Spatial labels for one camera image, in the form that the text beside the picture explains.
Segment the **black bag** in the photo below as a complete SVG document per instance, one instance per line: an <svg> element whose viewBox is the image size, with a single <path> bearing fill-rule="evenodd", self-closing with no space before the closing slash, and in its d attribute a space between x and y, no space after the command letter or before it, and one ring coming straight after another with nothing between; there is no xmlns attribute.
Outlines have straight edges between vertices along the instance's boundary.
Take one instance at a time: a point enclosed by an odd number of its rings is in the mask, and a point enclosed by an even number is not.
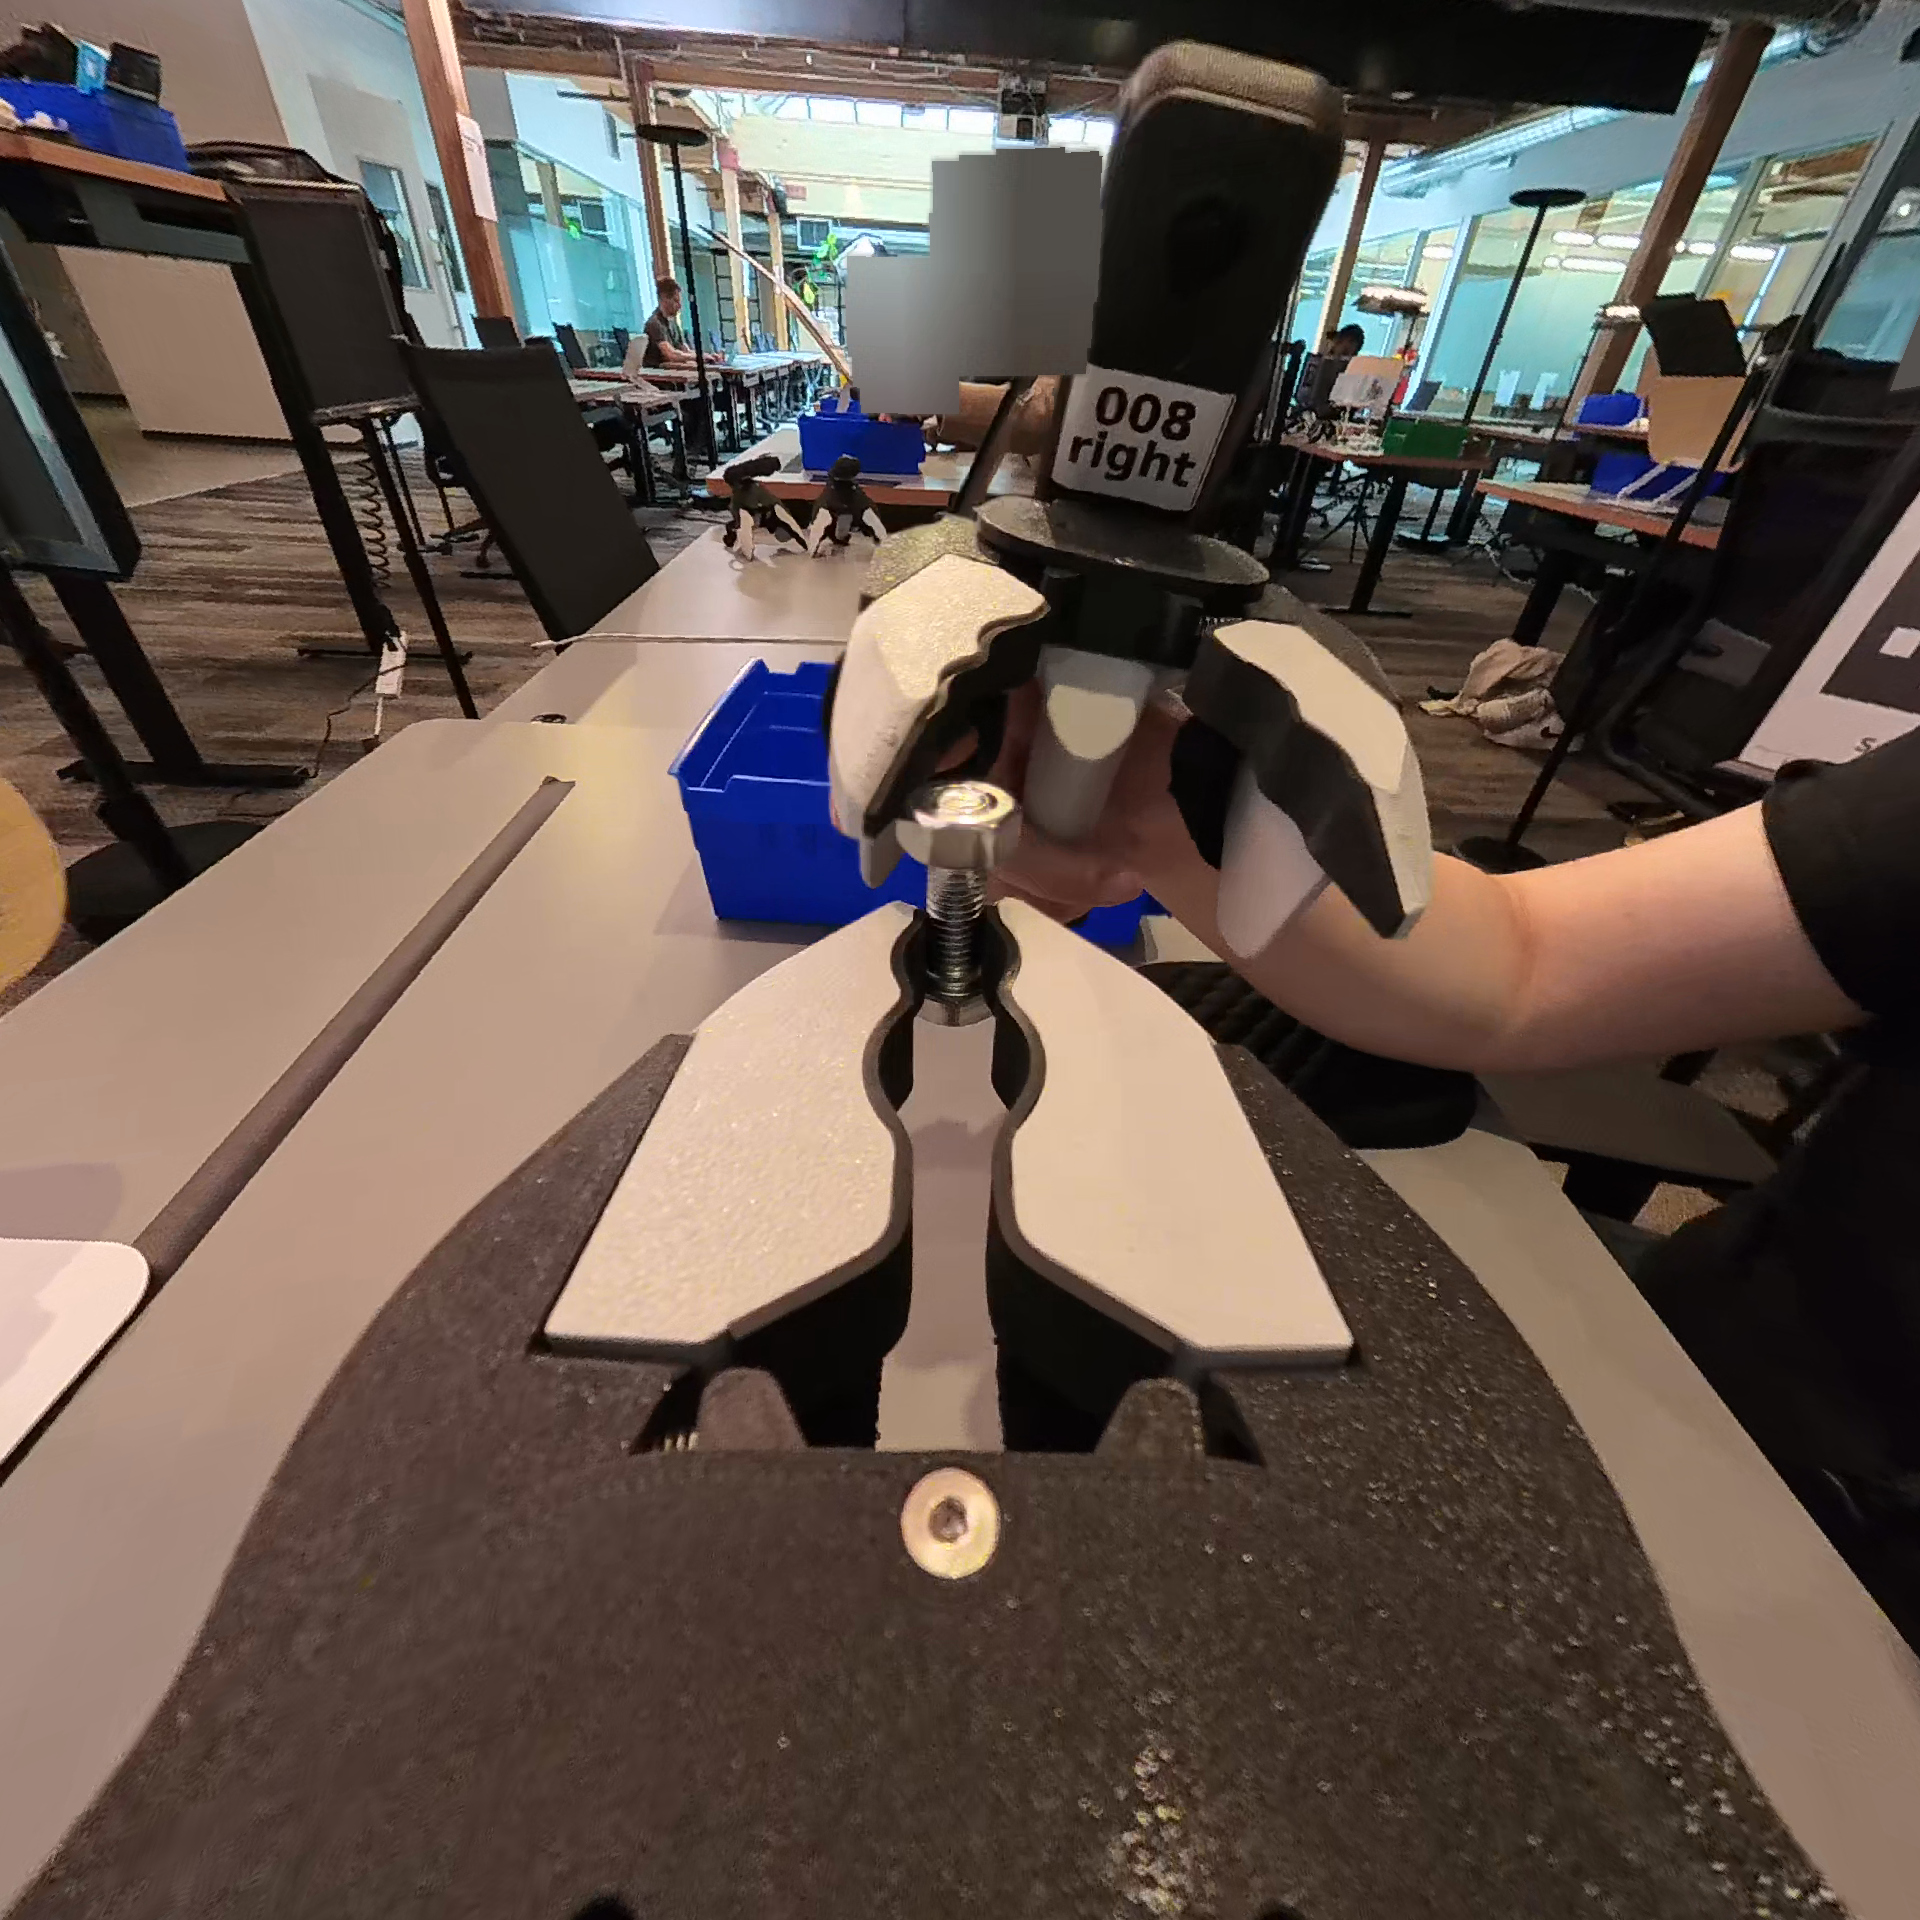
<svg viewBox="0 0 1920 1920"><path fill-rule="evenodd" d="M364 189L335 173L302 149L283 149L246 138L204 138L186 149L187 168L219 185L232 198L275 196L333 196L360 194Z"/></svg>

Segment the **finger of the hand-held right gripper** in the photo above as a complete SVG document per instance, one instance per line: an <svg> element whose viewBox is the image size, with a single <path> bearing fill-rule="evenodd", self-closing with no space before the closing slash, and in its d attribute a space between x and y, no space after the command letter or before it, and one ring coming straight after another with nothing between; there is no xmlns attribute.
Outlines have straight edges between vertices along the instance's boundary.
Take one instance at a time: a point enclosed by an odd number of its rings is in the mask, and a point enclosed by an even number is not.
<svg viewBox="0 0 1920 1920"><path fill-rule="evenodd" d="M835 826L879 889L907 802L978 711L1036 670L1044 594L987 559L940 556L856 616L827 702Z"/></svg>
<svg viewBox="0 0 1920 1920"><path fill-rule="evenodd" d="M1216 866L1224 942L1274 942L1326 889L1372 933L1432 896L1423 775L1402 708L1300 625L1238 620L1200 639L1184 706L1184 823Z"/></svg>

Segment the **wooden top office desk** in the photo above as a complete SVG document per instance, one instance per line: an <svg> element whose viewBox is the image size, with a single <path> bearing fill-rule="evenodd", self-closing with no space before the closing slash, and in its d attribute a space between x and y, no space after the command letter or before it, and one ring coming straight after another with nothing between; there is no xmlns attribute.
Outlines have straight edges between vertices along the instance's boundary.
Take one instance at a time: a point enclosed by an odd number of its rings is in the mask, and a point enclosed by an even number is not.
<svg viewBox="0 0 1920 1920"><path fill-rule="evenodd" d="M6 132L2 186L20 232L62 256L143 433L294 441L248 303L248 248L216 183Z"/></svg>

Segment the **person's right hand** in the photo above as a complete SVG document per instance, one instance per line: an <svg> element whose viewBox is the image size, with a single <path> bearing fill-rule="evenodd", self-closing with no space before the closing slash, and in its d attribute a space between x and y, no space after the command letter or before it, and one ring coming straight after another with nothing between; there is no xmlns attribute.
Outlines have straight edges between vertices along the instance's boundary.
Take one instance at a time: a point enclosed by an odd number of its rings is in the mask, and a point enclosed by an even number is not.
<svg viewBox="0 0 1920 1920"><path fill-rule="evenodd" d="M1194 728L1166 695L1143 708L1095 826L1072 840L1022 824L1018 849L989 877L989 900L1015 898L1056 920L1150 894L1190 934L1216 948L1218 871L1194 842L1171 793L1175 746Z"/></svg>

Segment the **person's right forearm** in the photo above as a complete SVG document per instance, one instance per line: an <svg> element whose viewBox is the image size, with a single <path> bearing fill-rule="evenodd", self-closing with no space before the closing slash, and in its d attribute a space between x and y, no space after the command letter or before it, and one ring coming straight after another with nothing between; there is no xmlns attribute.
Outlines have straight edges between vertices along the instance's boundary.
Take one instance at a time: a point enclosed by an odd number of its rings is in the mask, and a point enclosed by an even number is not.
<svg viewBox="0 0 1920 1920"><path fill-rule="evenodd" d="M1234 968L1330 1040L1477 1073L1866 1021L1795 916L1759 806L1510 876L1439 854L1426 911L1396 942L1326 889Z"/></svg>

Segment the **small blue bin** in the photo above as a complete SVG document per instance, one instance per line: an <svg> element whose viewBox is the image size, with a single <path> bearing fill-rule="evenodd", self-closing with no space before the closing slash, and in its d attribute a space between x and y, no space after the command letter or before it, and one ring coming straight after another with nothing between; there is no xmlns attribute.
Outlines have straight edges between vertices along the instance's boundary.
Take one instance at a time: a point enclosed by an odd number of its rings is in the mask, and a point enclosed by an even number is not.
<svg viewBox="0 0 1920 1920"><path fill-rule="evenodd" d="M2 78L2 100L13 113L11 130L48 136L114 160L191 170L176 116L138 96L84 90L51 79Z"/></svg>
<svg viewBox="0 0 1920 1920"><path fill-rule="evenodd" d="M798 418L798 433L805 473L853 458L861 476L904 477L922 473L928 455L918 418L869 415L856 397L824 394Z"/></svg>

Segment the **white printed sign board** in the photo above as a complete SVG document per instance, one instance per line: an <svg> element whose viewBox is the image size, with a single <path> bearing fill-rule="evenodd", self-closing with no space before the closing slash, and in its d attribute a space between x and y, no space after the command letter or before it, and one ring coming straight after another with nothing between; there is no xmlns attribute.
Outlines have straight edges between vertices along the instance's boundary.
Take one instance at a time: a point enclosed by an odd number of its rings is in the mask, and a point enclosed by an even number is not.
<svg viewBox="0 0 1920 1920"><path fill-rule="evenodd" d="M1735 756L1773 777L1787 764L1844 764L1918 727L1918 502L1795 670Z"/></svg>

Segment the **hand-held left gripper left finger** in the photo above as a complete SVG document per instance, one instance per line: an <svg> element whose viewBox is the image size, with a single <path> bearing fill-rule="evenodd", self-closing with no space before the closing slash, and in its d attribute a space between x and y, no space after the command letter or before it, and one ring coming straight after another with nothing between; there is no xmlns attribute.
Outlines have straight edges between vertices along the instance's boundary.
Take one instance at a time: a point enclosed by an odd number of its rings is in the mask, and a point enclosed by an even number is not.
<svg viewBox="0 0 1920 1920"><path fill-rule="evenodd" d="M918 934L885 902L702 1018L544 1320L552 1351L708 1369L819 1340L798 1366L879 1365L912 1284Z"/></svg>

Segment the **wooden backboard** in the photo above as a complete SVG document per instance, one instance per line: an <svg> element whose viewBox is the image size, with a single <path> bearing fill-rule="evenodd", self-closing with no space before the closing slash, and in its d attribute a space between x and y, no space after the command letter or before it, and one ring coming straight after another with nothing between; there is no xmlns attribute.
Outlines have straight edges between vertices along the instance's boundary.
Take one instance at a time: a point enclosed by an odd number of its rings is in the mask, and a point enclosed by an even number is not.
<svg viewBox="0 0 1920 1920"><path fill-rule="evenodd" d="M20 791L2 782L2 992L56 946L66 920L56 842Z"/></svg>

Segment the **blue plastic bin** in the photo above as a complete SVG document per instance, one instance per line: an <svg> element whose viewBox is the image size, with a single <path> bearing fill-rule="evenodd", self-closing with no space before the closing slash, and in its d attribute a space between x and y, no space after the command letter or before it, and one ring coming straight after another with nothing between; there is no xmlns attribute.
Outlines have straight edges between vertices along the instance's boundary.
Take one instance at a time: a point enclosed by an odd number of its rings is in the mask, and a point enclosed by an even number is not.
<svg viewBox="0 0 1920 1920"><path fill-rule="evenodd" d="M879 887L830 815L824 695L835 664L750 661L669 765L719 920L840 928L878 905L923 905L903 857Z"/></svg>

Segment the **steel hex bolt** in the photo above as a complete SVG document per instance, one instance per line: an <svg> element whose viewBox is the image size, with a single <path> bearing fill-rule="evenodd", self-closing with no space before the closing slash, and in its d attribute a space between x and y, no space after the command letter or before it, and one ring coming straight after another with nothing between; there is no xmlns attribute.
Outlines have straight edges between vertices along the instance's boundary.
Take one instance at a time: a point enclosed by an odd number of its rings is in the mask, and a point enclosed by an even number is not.
<svg viewBox="0 0 1920 1920"><path fill-rule="evenodd" d="M947 1026L973 1024L987 1014L980 994L978 929L989 876L926 869L926 994L922 1014Z"/></svg>

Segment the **black panel stand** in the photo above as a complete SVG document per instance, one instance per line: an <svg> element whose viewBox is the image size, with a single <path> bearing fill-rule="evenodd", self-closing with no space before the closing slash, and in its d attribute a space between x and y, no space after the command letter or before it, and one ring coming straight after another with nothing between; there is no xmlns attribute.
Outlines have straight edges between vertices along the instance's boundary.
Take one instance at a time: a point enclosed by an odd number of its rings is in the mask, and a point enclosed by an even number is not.
<svg viewBox="0 0 1920 1920"><path fill-rule="evenodd" d="M348 433L367 470L375 521L405 565L451 695L464 717L478 717L468 656L447 631L392 445L391 426L415 408L415 391L373 205L360 186L331 177L228 177L221 191L242 248L231 274L365 647L397 682L410 647L348 494L335 433Z"/></svg>
<svg viewBox="0 0 1920 1920"><path fill-rule="evenodd" d="M655 551L552 345L396 349L551 644L587 636L654 581Z"/></svg>

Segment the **white cloth heap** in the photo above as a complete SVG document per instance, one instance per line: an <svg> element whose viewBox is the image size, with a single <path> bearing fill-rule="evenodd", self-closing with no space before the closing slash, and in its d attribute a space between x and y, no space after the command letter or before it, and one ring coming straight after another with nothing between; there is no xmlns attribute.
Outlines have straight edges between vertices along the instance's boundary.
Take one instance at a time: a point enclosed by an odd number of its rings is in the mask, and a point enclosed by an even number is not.
<svg viewBox="0 0 1920 1920"><path fill-rule="evenodd" d="M1456 689L1436 692L1420 708L1460 717L1496 746L1548 752L1566 736L1552 689L1563 664L1550 647L1499 638L1469 661Z"/></svg>

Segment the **steel hex nut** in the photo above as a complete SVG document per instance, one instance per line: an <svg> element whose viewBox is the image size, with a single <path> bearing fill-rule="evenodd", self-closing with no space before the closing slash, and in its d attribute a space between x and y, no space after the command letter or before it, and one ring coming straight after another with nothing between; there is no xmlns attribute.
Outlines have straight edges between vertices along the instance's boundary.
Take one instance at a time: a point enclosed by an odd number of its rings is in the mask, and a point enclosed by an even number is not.
<svg viewBox="0 0 1920 1920"><path fill-rule="evenodd" d="M1018 849L1022 804L986 778L923 785L895 824L901 853L942 872L989 876Z"/></svg>

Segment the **dark framed panel on stand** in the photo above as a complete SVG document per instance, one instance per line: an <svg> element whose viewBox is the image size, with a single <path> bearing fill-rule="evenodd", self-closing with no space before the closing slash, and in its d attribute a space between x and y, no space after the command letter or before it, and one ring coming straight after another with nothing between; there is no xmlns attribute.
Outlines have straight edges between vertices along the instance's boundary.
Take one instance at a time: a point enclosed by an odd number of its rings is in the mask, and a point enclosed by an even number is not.
<svg viewBox="0 0 1920 1920"><path fill-rule="evenodd" d="M6 647L74 746L79 775L96 785L93 810L111 839L78 860L63 885L68 925L88 943L133 925L258 830L246 821L168 826L146 784L294 789L308 778L296 764L221 764L202 754L111 596L114 583L133 578L139 556L127 508L5 258L2 625ZM54 590L84 654L148 749L143 761L122 754L20 590L23 574Z"/></svg>

